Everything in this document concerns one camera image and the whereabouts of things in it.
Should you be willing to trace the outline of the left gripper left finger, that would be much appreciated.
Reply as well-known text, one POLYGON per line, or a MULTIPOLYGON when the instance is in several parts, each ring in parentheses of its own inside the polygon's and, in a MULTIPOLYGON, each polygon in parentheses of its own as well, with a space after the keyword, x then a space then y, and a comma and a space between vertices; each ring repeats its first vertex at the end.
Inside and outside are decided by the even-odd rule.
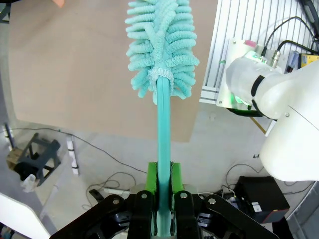
POLYGON ((128 231, 129 239, 150 239, 157 193, 157 163, 148 164, 144 188, 128 198, 112 194, 57 231, 52 239, 112 239, 128 231))

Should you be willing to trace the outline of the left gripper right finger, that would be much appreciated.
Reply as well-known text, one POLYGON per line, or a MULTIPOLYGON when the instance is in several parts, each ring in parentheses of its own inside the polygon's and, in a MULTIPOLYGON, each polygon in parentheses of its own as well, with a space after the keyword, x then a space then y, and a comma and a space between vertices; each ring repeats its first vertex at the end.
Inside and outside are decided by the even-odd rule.
POLYGON ((211 194, 202 199, 185 190, 180 163, 171 164, 171 185, 178 239, 201 239, 202 232, 217 239, 277 238, 222 197, 211 194))

